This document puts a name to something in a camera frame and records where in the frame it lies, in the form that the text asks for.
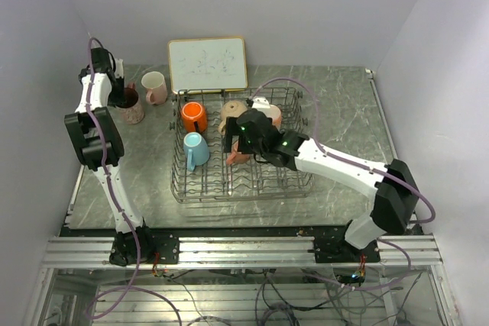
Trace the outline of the beige brown mug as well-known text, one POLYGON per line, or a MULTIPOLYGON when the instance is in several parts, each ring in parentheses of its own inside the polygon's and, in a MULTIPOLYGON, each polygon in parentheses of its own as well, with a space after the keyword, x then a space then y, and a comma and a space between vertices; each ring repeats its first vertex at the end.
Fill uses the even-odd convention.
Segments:
POLYGON ((219 124, 218 132, 221 135, 224 135, 227 118, 238 118, 242 113, 246 112, 247 110, 248 110, 248 105, 245 104, 244 102, 238 100, 232 100, 226 102, 222 106, 220 111, 221 123, 219 124))

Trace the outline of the pale pink mug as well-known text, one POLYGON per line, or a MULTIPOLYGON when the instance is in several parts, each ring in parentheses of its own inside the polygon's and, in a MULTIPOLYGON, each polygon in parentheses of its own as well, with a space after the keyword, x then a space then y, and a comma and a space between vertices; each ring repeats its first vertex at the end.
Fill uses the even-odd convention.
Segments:
POLYGON ((264 114, 272 120, 272 125, 280 130, 282 123, 282 112, 276 105, 269 105, 264 109, 264 114))

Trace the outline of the salmon pink patterned mug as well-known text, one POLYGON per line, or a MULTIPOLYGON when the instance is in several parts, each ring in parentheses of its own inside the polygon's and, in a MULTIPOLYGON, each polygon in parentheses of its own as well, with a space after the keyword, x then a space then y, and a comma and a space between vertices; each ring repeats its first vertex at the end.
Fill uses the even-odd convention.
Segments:
POLYGON ((250 154, 242 153, 238 151, 238 141, 235 141, 232 145, 232 151, 226 158, 226 164, 231 166, 233 164, 247 163, 251 158, 250 154))

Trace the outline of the light pink faceted mug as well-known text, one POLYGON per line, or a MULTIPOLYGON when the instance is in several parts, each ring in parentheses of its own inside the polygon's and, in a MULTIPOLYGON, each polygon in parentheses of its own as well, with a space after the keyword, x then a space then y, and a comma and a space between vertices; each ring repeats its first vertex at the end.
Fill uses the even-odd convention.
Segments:
POLYGON ((141 78, 146 90, 146 101, 150 105, 162 105, 167 100, 167 84, 164 75, 158 71, 146 73, 141 78))

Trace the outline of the light blue mug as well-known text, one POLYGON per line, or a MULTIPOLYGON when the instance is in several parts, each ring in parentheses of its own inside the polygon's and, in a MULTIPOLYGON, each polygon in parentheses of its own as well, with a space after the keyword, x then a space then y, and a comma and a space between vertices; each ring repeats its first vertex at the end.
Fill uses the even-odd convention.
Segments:
POLYGON ((190 172, 207 163, 210 158, 208 144, 197 132, 190 132, 184 137, 183 149, 186 156, 186 169, 190 172))

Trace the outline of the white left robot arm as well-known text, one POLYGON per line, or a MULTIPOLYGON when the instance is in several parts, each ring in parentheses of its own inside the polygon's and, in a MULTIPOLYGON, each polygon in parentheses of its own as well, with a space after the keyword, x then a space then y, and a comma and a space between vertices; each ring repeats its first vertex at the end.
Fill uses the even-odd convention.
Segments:
POLYGON ((156 244, 125 190, 119 164, 125 155, 124 144, 108 109, 127 101, 123 61, 102 45, 94 47, 94 41, 89 41, 89 63, 79 74, 83 87, 79 104, 64 117, 64 125, 77 159, 95 174, 115 219, 110 264, 149 263, 155 258, 156 244))

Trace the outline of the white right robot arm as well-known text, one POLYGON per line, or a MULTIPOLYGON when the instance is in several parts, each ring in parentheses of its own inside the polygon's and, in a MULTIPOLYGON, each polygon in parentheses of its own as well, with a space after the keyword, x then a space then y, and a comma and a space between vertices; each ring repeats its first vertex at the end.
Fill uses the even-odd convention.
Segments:
POLYGON ((260 162, 297 172, 312 173, 360 192, 373 208, 347 225, 336 244, 338 255, 351 262, 370 242, 385 234, 405 233, 419 199, 409 167, 364 160, 334 150, 296 131, 279 131, 262 111, 249 109, 226 120, 224 150, 259 156, 260 162))

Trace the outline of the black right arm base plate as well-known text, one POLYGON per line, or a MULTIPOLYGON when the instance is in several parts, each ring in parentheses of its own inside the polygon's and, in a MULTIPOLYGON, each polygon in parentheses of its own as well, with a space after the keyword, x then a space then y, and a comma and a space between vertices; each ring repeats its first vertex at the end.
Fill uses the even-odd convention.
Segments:
POLYGON ((343 239, 316 237, 313 241, 313 253, 317 263, 360 263, 361 257, 367 263, 379 263, 381 260, 375 240, 359 250, 343 239))

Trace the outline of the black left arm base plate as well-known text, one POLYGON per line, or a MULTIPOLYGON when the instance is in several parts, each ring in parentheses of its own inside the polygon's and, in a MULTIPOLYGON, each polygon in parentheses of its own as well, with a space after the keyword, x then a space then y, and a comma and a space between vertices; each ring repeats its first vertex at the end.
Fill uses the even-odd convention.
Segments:
POLYGON ((149 227, 137 227, 132 232, 115 235, 109 263, 116 266, 140 263, 177 264, 180 241, 169 232, 152 231, 149 227))

